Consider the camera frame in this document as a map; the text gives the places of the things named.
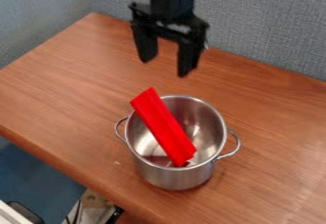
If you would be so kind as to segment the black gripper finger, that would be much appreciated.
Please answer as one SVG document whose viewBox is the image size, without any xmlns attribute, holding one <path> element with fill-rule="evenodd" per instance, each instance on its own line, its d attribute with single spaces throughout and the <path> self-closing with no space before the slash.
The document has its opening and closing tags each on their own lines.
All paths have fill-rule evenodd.
<svg viewBox="0 0 326 224">
<path fill-rule="evenodd" d="M 192 40 L 178 45 L 177 75 L 184 77 L 198 67 L 201 56 L 205 50 L 202 40 Z"/>
<path fill-rule="evenodd" d="M 133 25 L 134 41 L 140 58 L 148 63 L 158 54 L 158 38 L 149 27 Z"/>
</svg>

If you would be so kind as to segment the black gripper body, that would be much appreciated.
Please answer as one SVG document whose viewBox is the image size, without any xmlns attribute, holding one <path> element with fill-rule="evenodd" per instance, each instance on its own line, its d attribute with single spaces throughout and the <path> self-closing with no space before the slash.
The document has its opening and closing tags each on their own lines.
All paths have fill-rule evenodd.
<svg viewBox="0 0 326 224">
<path fill-rule="evenodd" d="M 194 42 L 205 43 L 209 24 L 194 13 L 196 0 L 150 0 L 129 6 L 134 19 L 149 28 L 180 34 Z"/>
</svg>

